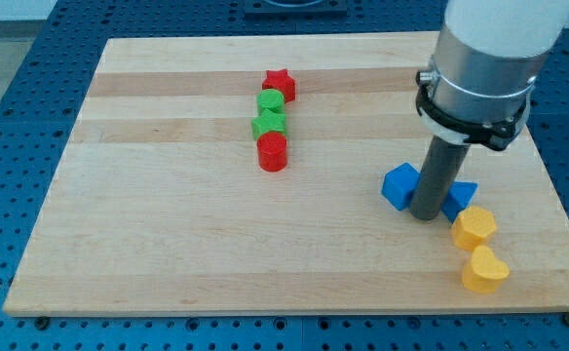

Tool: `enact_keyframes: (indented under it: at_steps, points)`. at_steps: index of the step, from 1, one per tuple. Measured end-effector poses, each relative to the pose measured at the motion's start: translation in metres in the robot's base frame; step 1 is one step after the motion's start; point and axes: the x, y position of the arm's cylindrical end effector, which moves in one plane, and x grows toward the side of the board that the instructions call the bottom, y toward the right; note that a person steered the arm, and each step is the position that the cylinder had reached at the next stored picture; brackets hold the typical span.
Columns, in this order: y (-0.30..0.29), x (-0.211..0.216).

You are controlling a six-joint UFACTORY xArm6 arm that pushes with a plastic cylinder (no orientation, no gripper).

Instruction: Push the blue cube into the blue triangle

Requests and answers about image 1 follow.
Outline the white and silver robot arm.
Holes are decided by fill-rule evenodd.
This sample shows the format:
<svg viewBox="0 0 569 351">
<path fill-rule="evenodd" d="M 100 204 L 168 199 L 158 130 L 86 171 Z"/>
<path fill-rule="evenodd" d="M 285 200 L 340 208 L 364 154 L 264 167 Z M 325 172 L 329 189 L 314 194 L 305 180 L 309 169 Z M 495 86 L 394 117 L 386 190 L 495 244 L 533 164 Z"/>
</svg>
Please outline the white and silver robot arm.
<svg viewBox="0 0 569 351">
<path fill-rule="evenodd" d="M 451 144 L 505 149 L 530 113 L 538 74 L 569 16 L 569 0 L 450 0 L 416 108 Z"/>
</svg>

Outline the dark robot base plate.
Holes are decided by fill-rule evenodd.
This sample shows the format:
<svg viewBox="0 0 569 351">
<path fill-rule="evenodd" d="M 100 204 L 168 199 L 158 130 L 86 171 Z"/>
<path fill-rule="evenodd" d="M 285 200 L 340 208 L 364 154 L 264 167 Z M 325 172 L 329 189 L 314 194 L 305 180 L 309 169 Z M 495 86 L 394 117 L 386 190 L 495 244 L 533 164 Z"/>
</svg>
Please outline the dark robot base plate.
<svg viewBox="0 0 569 351">
<path fill-rule="evenodd" d="M 246 18 L 347 14 L 348 0 L 243 0 Z"/>
</svg>

